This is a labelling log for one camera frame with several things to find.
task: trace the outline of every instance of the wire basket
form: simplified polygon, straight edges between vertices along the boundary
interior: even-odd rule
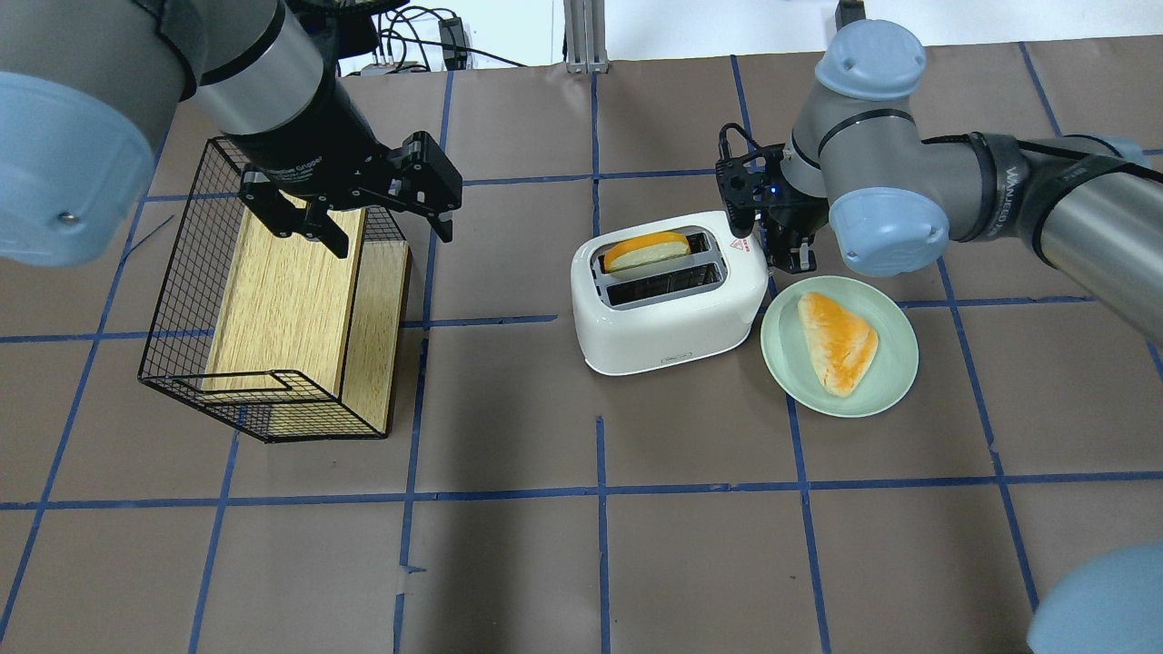
[[[235,192],[247,163],[228,140],[206,142],[137,378],[263,442],[386,438],[298,370],[206,372],[243,226],[245,206]],[[404,240],[387,209],[368,208],[364,243]],[[215,377],[254,378],[254,384],[234,381],[231,390],[208,390],[221,386],[207,384]]]

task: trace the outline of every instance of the white toaster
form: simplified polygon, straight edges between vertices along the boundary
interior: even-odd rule
[[[691,254],[606,272],[606,251],[656,232],[685,235]],[[759,240],[755,234],[733,236],[721,211],[604,234],[573,255],[570,291],[578,343],[590,368],[602,375],[716,355],[747,339],[766,282]]]

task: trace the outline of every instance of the gray robot arm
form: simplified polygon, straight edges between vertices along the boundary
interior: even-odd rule
[[[0,24],[0,256],[100,255],[190,97],[252,162],[238,197],[272,233],[345,256],[327,211],[383,205],[451,239],[456,168],[422,131],[380,144],[283,0],[7,0]]]
[[[814,268],[812,234],[830,222],[844,263],[870,276],[928,265],[950,241],[1019,237],[1163,342],[1163,176],[1142,150],[1094,136],[922,141],[908,97],[925,64],[894,23],[840,30],[786,144],[752,142],[732,157],[721,135],[716,173],[733,229],[749,232],[758,213],[772,264],[800,272]],[[756,159],[761,171],[747,165]]]

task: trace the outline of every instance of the plate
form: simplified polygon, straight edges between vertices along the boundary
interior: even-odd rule
[[[846,398],[823,390],[812,370],[797,308],[809,291],[828,296],[868,320],[880,339],[864,379]],[[916,334],[897,303],[863,282],[829,275],[797,282],[777,294],[763,317],[759,342],[768,369],[787,394],[808,408],[839,418],[873,415],[900,401],[913,386],[920,362]]]

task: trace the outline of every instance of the toaster slot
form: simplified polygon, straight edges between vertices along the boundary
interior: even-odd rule
[[[714,236],[694,226],[673,232],[686,236],[691,254],[616,272],[606,272],[604,258],[616,243],[606,244],[593,254],[590,269],[594,289],[606,306],[629,310],[705,293],[725,283],[727,268]]]
[[[611,306],[616,307],[627,303],[647,300],[658,296],[669,296],[721,280],[722,275],[719,272],[719,268],[713,263],[705,263],[665,275],[655,275],[654,277],[615,284],[607,289],[607,293]]]

